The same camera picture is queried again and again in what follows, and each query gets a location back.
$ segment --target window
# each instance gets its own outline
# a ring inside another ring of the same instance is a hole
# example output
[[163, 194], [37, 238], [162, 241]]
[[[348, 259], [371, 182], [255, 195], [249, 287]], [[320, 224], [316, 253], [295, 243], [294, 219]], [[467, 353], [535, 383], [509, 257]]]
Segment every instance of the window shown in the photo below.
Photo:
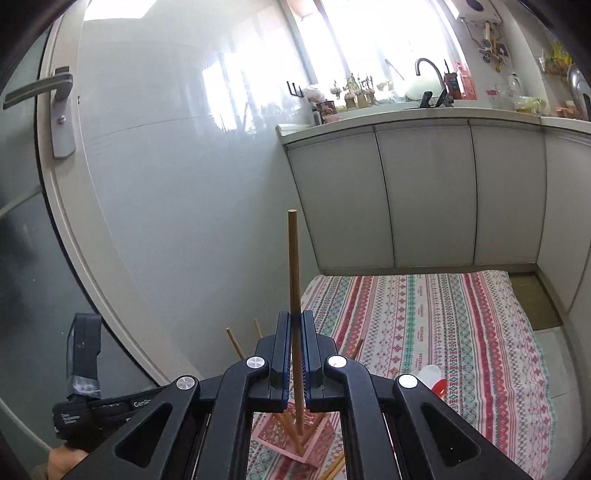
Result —
[[[432, 1], [287, 0], [319, 84], [344, 85], [351, 73], [399, 82], [420, 57], [444, 72], [459, 55]], [[435, 75], [431, 69], [424, 74]]]

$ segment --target pink plastic container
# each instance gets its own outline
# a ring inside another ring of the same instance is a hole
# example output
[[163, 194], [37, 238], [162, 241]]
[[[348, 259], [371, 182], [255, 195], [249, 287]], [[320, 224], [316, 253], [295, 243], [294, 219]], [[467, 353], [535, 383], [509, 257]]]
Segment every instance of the pink plastic container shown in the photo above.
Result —
[[[291, 410], [295, 416], [296, 408], [294, 403], [289, 402], [287, 408]], [[317, 413], [305, 411], [304, 425], [307, 425], [308, 427], [312, 425], [318, 415], [319, 414]], [[303, 456], [297, 454], [296, 448], [289, 435], [271, 413], [264, 415], [263, 419], [258, 423], [252, 433], [252, 438], [286, 457], [301, 463], [306, 463], [315, 468], [320, 468], [324, 463], [324, 458], [326, 457], [335, 436], [335, 431], [330, 424], [331, 418], [331, 414], [325, 415], [318, 425], [314, 435], [312, 435], [310, 440], [304, 445]]]

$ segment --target door handle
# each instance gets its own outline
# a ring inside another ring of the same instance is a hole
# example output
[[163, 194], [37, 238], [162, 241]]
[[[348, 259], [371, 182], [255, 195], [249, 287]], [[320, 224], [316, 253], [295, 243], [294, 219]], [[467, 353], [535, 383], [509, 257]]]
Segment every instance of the door handle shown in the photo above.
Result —
[[60, 67], [50, 77], [7, 93], [2, 104], [2, 109], [6, 110], [28, 98], [55, 90], [50, 101], [50, 119], [53, 155], [58, 160], [67, 158], [76, 151], [70, 107], [70, 92], [73, 85], [74, 76], [70, 73], [70, 67]]

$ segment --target silver screw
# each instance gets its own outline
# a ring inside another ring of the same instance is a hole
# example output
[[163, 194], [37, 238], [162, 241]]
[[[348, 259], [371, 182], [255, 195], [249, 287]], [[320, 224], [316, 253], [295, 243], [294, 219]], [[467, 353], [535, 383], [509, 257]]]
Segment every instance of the silver screw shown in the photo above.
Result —
[[347, 359], [344, 356], [333, 355], [329, 357], [329, 365], [335, 368], [343, 368], [347, 364]]
[[246, 364], [250, 368], [260, 368], [265, 365], [265, 359], [261, 356], [252, 356], [248, 360], [246, 360]]
[[398, 383], [404, 388], [414, 388], [418, 385], [418, 380], [414, 375], [402, 375]]
[[180, 390], [190, 390], [195, 386], [195, 379], [193, 377], [181, 377], [177, 380], [177, 387]]

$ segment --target door frame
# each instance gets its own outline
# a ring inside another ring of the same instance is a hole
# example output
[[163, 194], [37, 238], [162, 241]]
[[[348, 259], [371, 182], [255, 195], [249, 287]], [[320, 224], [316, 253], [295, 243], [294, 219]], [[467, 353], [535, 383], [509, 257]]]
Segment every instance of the door frame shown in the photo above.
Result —
[[69, 66], [74, 76], [71, 118], [66, 121], [73, 123], [76, 150], [64, 160], [53, 155], [50, 101], [55, 92], [37, 97], [40, 177], [48, 210], [83, 288], [137, 364], [158, 385], [167, 385], [181, 375], [201, 379], [163, 328], [165, 319], [146, 308], [111, 237], [93, 187], [76, 101], [79, 45], [88, 4], [89, 0], [78, 0], [54, 23], [41, 61], [39, 78], [61, 66]]

